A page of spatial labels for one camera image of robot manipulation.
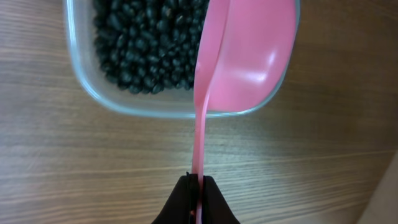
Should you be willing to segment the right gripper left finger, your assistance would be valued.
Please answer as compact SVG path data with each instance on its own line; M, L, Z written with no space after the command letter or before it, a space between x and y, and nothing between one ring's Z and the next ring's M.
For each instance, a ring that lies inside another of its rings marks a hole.
M152 224L196 224L199 183L197 174L181 176Z

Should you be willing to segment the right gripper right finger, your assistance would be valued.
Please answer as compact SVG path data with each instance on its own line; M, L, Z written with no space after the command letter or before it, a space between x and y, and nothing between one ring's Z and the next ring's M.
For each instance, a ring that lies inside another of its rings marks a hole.
M211 176L203 178L201 223L240 224Z

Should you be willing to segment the pink plastic measuring scoop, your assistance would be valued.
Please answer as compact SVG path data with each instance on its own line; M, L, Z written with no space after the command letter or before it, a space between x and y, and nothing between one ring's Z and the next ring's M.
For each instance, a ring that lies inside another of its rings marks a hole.
M192 173L204 178L208 110L241 112L270 97L297 30L295 0L211 0L198 49Z

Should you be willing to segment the black beans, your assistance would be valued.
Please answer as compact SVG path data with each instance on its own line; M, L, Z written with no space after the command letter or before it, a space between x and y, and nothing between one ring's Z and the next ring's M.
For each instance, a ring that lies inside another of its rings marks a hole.
M191 90L209 0L93 0L93 45L120 90Z

